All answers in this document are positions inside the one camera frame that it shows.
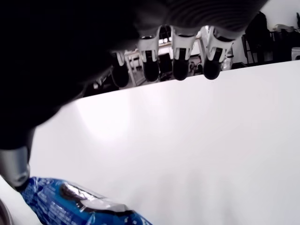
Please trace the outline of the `right robot hand black glove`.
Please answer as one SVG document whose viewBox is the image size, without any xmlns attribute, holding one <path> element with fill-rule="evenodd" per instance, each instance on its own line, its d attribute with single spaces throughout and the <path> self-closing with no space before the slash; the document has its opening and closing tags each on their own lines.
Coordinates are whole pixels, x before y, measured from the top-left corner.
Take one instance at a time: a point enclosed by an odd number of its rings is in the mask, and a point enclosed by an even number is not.
<svg viewBox="0 0 300 225">
<path fill-rule="evenodd" d="M 110 68 L 125 78 L 123 53 L 138 47 L 153 79 L 159 28 L 172 29 L 174 76 L 203 26 L 203 73 L 216 79 L 234 40 L 263 0 L 3 0 L 0 3 L 0 174 L 22 190 L 35 129 Z"/>
</svg>

